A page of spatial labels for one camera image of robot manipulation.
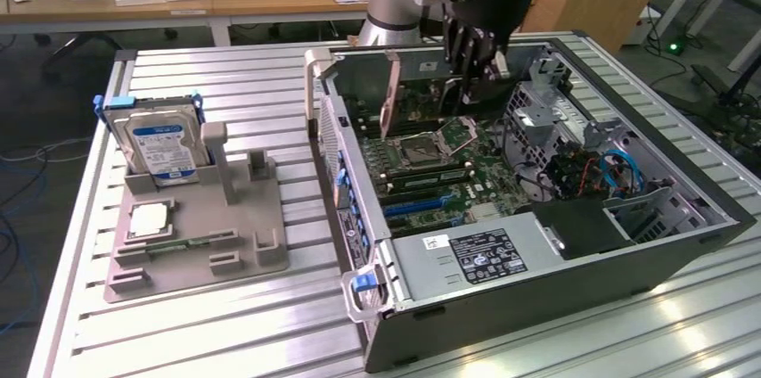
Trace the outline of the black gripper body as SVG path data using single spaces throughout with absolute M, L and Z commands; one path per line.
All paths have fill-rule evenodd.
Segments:
M 461 25 L 483 30 L 497 46 L 507 46 L 531 3 L 532 0 L 457 0 L 449 5 L 449 13 Z

